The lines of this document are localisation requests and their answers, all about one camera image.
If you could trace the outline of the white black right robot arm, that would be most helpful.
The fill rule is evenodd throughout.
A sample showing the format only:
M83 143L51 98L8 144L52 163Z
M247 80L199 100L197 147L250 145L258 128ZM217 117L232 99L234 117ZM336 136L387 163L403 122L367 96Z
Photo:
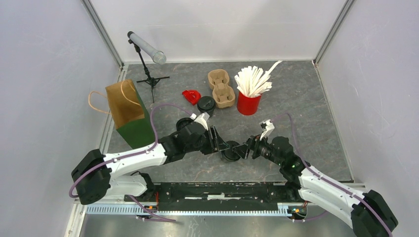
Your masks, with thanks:
M279 165L286 179L286 197L311 202L345 222L357 237L390 237L398 220L383 196L375 190L352 188L325 175L295 152L289 139L275 137L272 142L251 136L232 151L241 158L262 157Z

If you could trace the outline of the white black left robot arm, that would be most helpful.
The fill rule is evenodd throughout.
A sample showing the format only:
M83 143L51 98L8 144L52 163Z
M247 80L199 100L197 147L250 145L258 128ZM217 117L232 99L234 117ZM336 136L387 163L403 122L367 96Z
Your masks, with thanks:
M130 173L176 162L187 153L208 155L229 147L214 126L205 128L198 122L191 122L179 131L160 138L156 145L114 154L102 154L99 149L91 150L73 169L71 176L74 184L69 193L76 190L74 197L83 205L119 195L150 201L155 196L155 187L149 175L134 177Z

